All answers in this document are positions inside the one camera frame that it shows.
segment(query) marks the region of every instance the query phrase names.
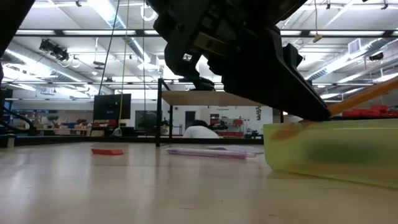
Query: pipe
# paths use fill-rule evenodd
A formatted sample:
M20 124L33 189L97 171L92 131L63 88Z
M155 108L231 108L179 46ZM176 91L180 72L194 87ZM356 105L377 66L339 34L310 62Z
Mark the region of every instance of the pipe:
M316 68L308 73L308 75L305 77L306 80L315 80L317 78L320 78L322 76L325 76L327 74L330 74L336 70L339 70L353 62L355 62L359 58L366 57L373 52L381 49L382 47L386 46L387 44L391 43L395 39L387 39L387 38L379 38L373 41L368 42L367 44L364 44L361 46L362 51L360 55L352 56L348 53L348 51L345 51L341 54L339 54L337 57L334 59L330 60L326 65L324 65L322 68Z
M116 8L113 4L112 0L88 0L90 6L105 20L107 25L112 29L115 15L116 15ZM122 20L120 15L116 16L116 23L115 29L127 29L125 22ZM144 52L143 48L139 45L137 40L133 37L122 37L124 41L127 42L130 49L137 55L139 61L141 63L150 63L149 55Z
M63 68L58 63L51 61L50 59L40 56L37 53L34 53L31 50L25 49L22 46L11 42L8 45L7 50L4 53L12 61L16 62L24 62L25 64L32 67L33 70L37 70L39 72L57 74L63 76L62 80L69 79L74 82L92 82L89 78L84 77L68 68ZM105 94L113 94L114 91L105 88L103 93Z

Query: ceiling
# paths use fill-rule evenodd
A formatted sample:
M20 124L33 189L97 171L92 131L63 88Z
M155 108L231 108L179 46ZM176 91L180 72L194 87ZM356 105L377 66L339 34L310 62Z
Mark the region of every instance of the ceiling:
M80 1L82 7L77 7L75 1L66 0L36 0L33 8L30 10L20 29L109 29L109 25L100 16L95 8L90 6L90 1ZM127 6L127 0L120 0L119 16L125 24L128 23L128 29L146 29L152 30L155 19L147 19L145 21L141 15L141 7L143 1L130 1ZM398 28L398 0L388 0L388 7L384 7L384 1L369 0L365 3L362 0L317 0L317 10L315 10L314 1L307 1L297 12L285 21L280 21L277 26L288 30L395 30ZM127 18L127 9L129 9L129 17ZM153 15L151 8L144 8L144 16ZM13 42L25 49L30 50L34 54L44 57L44 61L49 61L52 68L55 68L57 61L54 57L44 54L39 50L39 45L44 39L43 37L14 37ZM93 81L100 82L102 70L96 70L94 61L105 62L106 52L109 47L109 37L98 38L96 47L95 37L51 37L53 43L66 47L71 59L61 64L73 74L81 75L84 82ZM362 38L362 52L357 55L348 53L348 44L357 38L349 36L347 38L323 38L313 43L313 38L308 37L284 37L284 44L291 43L305 60L299 65L299 72L307 79L312 80L315 89L326 100L341 100L342 98L361 91L366 84L372 85L377 78L382 75L390 75L397 73L395 65L398 63L397 47L398 43L394 39L382 38ZM125 85L126 89L140 90L156 89L157 84L151 83L156 81L162 74L167 78L175 78L169 69L164 65L163 50L166 41L161 37L135 37L138 45L142 46L145 53L155 55L158 60L159 70L141 70L138 65L141 64L137 55L127 46L124 67L124 49L125 41L121 37L113 38L110 46L110 54L106 62L105 78L112 78L116 82L121 82L122 75L126 82L137 82L135 85ZM375 46L371 50L366 50L370 44ZM369 56L383 51L384 58L382 60L370 61ZM320 70L327 68L327 72L322 75L316 75ZM206 65L206 60L202 59L197 66L201 76L209 78L214 82L220 82L221 78L212 74ZM37 81L42 78L33 77L19 78L18 81ZM358 84L358 85L332 85L332 83ZM21 87L2 83L2 87L21 89ZM121 85L108 85L109 91L118 90Z

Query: shelf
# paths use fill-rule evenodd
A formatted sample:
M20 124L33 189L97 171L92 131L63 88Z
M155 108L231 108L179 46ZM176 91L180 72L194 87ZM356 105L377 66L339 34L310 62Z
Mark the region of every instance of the shelf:
M222 91L163 91L162 97L168 104L180 106L263 106Z

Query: ceiling duct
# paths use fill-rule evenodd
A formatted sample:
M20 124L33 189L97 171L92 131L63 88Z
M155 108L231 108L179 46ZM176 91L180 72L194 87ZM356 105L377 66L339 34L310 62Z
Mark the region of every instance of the ceiling duct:
M59 77L55 82L92 82L89 78L84 77L68 68L64 68L57 62L53 62L46 57L42 57L37 53L25 49L24 47L11 42L6 49L4 55L10 59L6 63L14 63L28 65L33 69L33 73L44 73L47 75L57 74ZM101 92L104 94L114 94L114 91L103 86Z
M355 40L355 44L359 44L357 46L360 50L355 54L350 54L348 51L344 51L343 53L339 54L332 60L329 60L326 65L322 66L322 68L316 68L312 71L307 73L305 77L306 80L315 80L327 74L330 74L336 70L339 70L355 61L359 58L367 57L373 54L375 51L380 50L385 45L391 43L395 39L390 38L378 38L376 40L369 40L369 39L360 39Z
M112 0L88 0L90 6L105 20L105 22L112 29L113 24L115 24L115 29L127 29L126 23L120 17L120 15L116 16L116 8L113 4ZM133 37L122 37L124 41L126 41L127 45L130 49L137 55L138 60L141 63L154 63L154 60L151 60L149 54L144 52L144 49L139 45L137 40Z

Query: yellow-green plastic container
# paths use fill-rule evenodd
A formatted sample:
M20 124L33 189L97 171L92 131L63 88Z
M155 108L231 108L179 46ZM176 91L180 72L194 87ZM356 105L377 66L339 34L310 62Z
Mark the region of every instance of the yellow-green plastic container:
M264 145L273 170L398 188L398 119L266 124Z

